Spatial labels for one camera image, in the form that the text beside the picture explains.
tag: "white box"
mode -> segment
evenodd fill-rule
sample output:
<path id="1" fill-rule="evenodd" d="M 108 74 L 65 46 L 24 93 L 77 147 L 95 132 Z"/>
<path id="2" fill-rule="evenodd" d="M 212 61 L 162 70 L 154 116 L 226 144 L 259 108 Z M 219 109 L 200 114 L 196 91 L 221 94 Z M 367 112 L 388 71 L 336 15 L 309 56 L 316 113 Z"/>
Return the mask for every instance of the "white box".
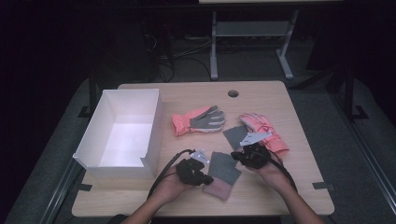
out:
<path id="1" fill-rule="evenodd" d="M 162 135 L 158 89 L 105 90 L 73 158 L 94 177 L 154 178 Z"/>

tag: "pink glove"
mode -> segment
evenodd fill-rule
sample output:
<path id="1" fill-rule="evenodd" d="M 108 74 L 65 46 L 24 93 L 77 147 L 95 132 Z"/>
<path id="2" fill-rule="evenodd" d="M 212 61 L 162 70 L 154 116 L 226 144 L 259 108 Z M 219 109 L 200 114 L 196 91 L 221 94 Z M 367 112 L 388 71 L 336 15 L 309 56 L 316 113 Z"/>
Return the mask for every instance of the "pink glove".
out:
<path id="1" fill-rule="evenodd" d="M 245 113 L 239 118 L 247 125 L 250 133 L 272 133 L 271 136 L 262 139 L 259 143 L 275 152 L 278 157 L 282 157 L 289 151 L 288 146 L 282 141 L 280 135 L 276 133 L 270 120 L 264 115 Z"/>
<path id="2" fill-rule="evenodd" d="M 184 133 L 213 133 L 222 129 L 224 112 L 218 111 L 216 105 L 204 106 L 185 115 L 173 114 L 173 133 L 180 136 Z"/>

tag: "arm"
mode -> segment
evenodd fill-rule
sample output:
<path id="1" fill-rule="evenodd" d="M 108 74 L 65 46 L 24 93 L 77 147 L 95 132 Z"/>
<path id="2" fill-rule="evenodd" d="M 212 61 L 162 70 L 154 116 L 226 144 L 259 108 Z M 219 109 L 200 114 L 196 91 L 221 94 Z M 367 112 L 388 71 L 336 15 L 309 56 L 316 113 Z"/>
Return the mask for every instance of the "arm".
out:
<path id="1" fill-rule="evenodd" d="M 272 157 L 275 161 L 279 161 L 274 155 Z M 258 170 L 247 168 L 259 174 L 264 182 L 282 197 L 296 223 L 324 224 L 323 220 L 294 190 L 289 180 L 272 163 L 268 163 Z"/>
<path id="2" fill-rule="evenodd" d="M 160 182 L 153 194 L 136 211 L 126 218 L 122 224 L 149 223 L 161 207 L 172 202 L 185 190 L 193 188 L 193 185 L 186 185 L 180 182 L 175 167 L 171 167 L 168 172 L 166 172 L 165 176 L 166 177 Z"/>

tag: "pink fabric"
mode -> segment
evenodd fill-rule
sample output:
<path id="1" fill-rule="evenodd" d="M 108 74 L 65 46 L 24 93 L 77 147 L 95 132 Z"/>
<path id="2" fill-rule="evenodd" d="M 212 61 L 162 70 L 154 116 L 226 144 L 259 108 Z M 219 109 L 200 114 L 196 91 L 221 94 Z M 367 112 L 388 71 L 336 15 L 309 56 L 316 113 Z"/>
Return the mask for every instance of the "pink fabric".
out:
<path id="1" fill-rule="evenodd" d="M 289 147 L 283 142 L 270 120 L 264 115 L 245 113 L 239 116 L 239 118 L 247 125 L 247 129 L 251 133 L 272 133 L 271 136 L 262 139 L 259 143 L 265 145 L 278 157 L 284 156 L 289 151 Z"/>
<path id="2" fill-rule="evenodd" d="M 180 136 L 185 133 L 195 132 L 190 128 L 190 119 L 193 119 L 210 109 L 209 105 L 190 111 L 185 115 L 173 114 L 172 115 L 172 130 L 175 136 Z"/>
<path id="3" fill-rule="evenodd" d="M 202 191 L 214 197 L 217 197 L 223 201 L 227 201 L 231 194 L 231 189 L 233 186 L 227 184 L 226 182 L 214 177 L 213 182 L 209 185 L 204 185 Z"/>

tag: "forearm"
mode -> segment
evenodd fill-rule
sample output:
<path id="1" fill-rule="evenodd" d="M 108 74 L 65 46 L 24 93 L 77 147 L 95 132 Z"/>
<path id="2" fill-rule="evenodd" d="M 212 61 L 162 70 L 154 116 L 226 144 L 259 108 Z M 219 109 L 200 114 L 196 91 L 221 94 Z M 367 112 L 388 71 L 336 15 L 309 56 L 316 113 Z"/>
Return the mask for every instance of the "forearm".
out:
<path id="1" fill-rule="evenodd" d="M 298 224 L 324 224 L 323 220 L 312 210 L 304 199 L 291 187 L 286 185 L 276 189 L 279 195 L 285 201 L 290 214 Z"/>
<path id="2" fill-rule="evenodd" d="M 148 199 L 134 211 L 122 224 L 148 224 L 163 204 Z"/>

